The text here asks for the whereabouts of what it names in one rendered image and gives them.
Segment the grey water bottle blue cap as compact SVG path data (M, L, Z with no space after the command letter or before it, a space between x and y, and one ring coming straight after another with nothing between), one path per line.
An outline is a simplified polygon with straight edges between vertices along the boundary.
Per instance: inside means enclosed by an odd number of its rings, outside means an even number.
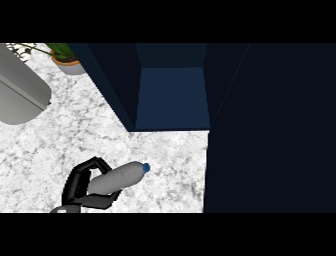
M135 186L150 171L151 165L148 163L127 163L90 181L89 193L110 195L121 189Z

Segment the grey rounded appliance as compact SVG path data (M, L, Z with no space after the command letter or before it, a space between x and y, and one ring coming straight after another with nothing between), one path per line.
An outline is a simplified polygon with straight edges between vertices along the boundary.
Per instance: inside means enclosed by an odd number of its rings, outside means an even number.
M9 125L30 122L51 99L49 84L0 43L0 121Z

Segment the potted green plant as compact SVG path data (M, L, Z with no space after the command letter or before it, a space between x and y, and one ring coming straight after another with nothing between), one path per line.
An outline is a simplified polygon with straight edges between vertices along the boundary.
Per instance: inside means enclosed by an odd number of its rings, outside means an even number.
M49 51L33 47L27 43L21 43L21 46L46 53L67 75L83 75L86 73L86 69L67 43L48 43Z

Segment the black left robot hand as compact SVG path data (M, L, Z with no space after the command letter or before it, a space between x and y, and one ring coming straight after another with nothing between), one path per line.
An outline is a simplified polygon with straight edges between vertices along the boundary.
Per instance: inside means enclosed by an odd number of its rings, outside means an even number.
M107 174L113 170L107 161L99 157L93 157L74 167L64 187L62 206L77 205L82 208L107 210L117 201L121 191L114 192L111 195L89 193L93 169L99 169L102 174Z

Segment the dark blue cabinet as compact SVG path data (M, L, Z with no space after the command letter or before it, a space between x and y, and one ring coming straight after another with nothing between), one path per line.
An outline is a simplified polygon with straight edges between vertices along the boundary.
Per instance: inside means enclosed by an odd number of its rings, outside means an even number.
M73 43L70 47L130 132L212 128L247 43Z

